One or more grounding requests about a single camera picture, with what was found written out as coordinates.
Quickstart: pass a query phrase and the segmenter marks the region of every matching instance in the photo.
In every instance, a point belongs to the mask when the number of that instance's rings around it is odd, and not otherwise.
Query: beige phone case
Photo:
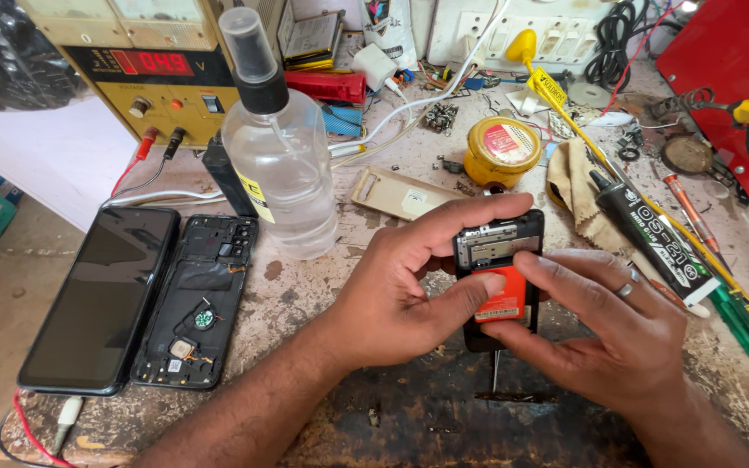
[[[467,196],[378,166],[367,166],[351,191],[354,203],[406,221],[459,198]]]

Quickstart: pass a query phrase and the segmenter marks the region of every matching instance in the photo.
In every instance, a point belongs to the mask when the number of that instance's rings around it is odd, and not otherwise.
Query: clear plastic bottle
[[[224,148],[282,253],[317,258],[334,246],[337,232],[322,111],[287,89],[256,11],[227,10],[219,26],[241,95],[221,126]]]

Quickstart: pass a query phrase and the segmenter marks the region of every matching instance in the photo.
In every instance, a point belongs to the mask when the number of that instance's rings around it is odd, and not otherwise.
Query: black switch
[[[214,114],[223,114],[224,109],[221,107],[221,101],[216,96],[202,96],[204,104],[207,106],[207,111]]]

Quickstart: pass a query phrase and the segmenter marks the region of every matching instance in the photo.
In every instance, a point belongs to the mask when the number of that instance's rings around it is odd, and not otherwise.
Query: orange phone battery
[[[492,322],[495,320],[523,319],[526,325],[530,323],[530,305],[525,302],[528,281],[519,274],[514,266],[502,266],[488,270],[473,271],[476,273],[496,273],[504,275],[508,282],[505,289],[488,299],[475,313],[476,322]]]

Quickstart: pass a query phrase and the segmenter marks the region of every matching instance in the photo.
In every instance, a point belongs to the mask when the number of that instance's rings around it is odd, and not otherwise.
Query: os-21 glue tube
[[[660,222],[639,194],[622,182],[610,182],[597,171],[590,171],[589,175],[600,190],[594,198],[598,206],[687,307],[721,285],[681,244],[672,229]]]

